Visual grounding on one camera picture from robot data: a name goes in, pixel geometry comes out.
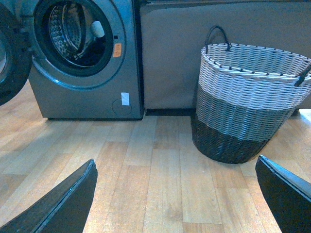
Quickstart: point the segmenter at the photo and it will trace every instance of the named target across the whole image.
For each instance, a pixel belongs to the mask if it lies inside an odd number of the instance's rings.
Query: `white label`
[[[127,92],[121,92],[122,105],[130,106],[130,95]]]

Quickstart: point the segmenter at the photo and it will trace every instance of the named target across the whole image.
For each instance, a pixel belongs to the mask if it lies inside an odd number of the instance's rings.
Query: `orange sticker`
[[[122,44],[121,43],[115,44],[115,49],[113,51],[113,57],[121,57],[121,52],[122,52]]]

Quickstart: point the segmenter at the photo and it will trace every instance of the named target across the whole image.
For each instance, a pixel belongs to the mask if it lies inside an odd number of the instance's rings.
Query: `washing machine drum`
[[[47,59],[74,76],[101,71],[113,51],[111,27],[91,1],[42,1],[35,12],[35,35]]]

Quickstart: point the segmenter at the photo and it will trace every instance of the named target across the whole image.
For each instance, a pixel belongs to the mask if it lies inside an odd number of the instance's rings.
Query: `black object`
[[[231,44],[228,42],[228,37],[227,37],[227,35],[226,35],[224,29],[223,29],[221,26],[217,26],[217,25],[216,25],[216,26],[213,26],[213,27],[209,30],[208,34],[207,34],[207,37],[206,37],[206,40],[205,40],[205,48],[206,48],[205,54],[208,53],[208,42],[209,42],[209,39],[210,39],[210,35],[212,34],[212,32],[213,32],[215,29],[219,29],[219,30],[222,32],[222,34],[223,34],[223,36],[224,36],[224,39],[225,39],[225,43],[227,44],[227,50],[226,50],[226,51],[230,51]]]
[[[206,157],[227,164],[242,164],[258,154],[269,140],[240,140],[237,137],[221,133],[198,119],[197,114],[191,120],[192,141],[195,147]]]
[[[184,109],[147,109],[146,116],[172,116],[172,117],[191,117],[195,114],[195,108]]]
[[[0,106],[11,100],[25,85],[32,65],[28,34],[23,32],[15,16],[0,3],[0,44],[5,56],[0,70]]]
[[[257,160],[256,173],[281,231],[311,232],[311,184],[262,155]]]
[[[307,68],[305,68],[300,74],[299,74],[299,80],[295,83],[295,86],[300,86],[303,81],[305,80],[306,76],[309,74],[311,70],[311,64],[308,65]]]
[[[97,169],[91,159],[23,213],[0,233],[82,233],[91,208]]]

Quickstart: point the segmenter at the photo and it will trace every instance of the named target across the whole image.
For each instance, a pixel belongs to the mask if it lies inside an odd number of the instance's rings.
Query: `floor plank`
[[[122,167],[103,232],[142,232],[149,174],[148,166]]]
[[[25,175],[0,174],[0,208],[26,178]]]
[[[222,224],[184,223],[183,233],[225,233]]]
[[[77,147],[73,148],[72,157],[59,175],[55,186],[62,182],[67,176],[73,173],[78,167],[83,165],[89,159],[96,160],[99,153],[105,144],[111,126],[92,126],[88,125],[88,131],[77,142]]]
[[[247,182],[248,188],[254,200],[254,204],[259,213],[261,222],[267,233],[281,233],[276,220],[274,219],[263,195],[260,190],[257,178],[252,176],[246,176],[245,180]]]
[[[50,149],[54,142],[70,125],[70,122],[53,122],[24,149],[7,167],[4,174],[27,175],[37,165],[40,157]]]
[[[51,122],[45,120],[39,121],[37,124],[30,125],[27,129],[19,131],[11,140],[1,143],[0,150],[23,151],[29,146],[45,129],[49,127]]]
[[[265,233],[258,211],[247,188],[216,188],[226,233]]]
[[[247,188],[239,165],[208,160],[215,188]]]
[[[178,132],[181,133],[192,133],[191,118],[190,116],[179,116],[178,120]]]
[[[121,172],[128,143],[106,142],[97,158],[98,178],[84,233],[102,232]]]
[[[125,157],[128,166],[150,166],[156,133],[156,116],[136,122]]]
[[[16,151],[0,151],[0,174],[10,166],[19,154],[20,152]]]
[[[309,144],[303,144],[303,148],[299,151],[299,154],[296,153],[296,162],[303,169],[305,174],[311,179],[311,146]]]
[[[184,222],[222,223],[207,160],[195,147],[180,150]]]
[[[107,141],[109,142],[129,142],[135,127],[134,121],[113,122]]]
[[[178,118],[159,116],[156,124],[154,149],[179,149]]]
[[[144,233],[182,233],[179,150],[154,150]]]

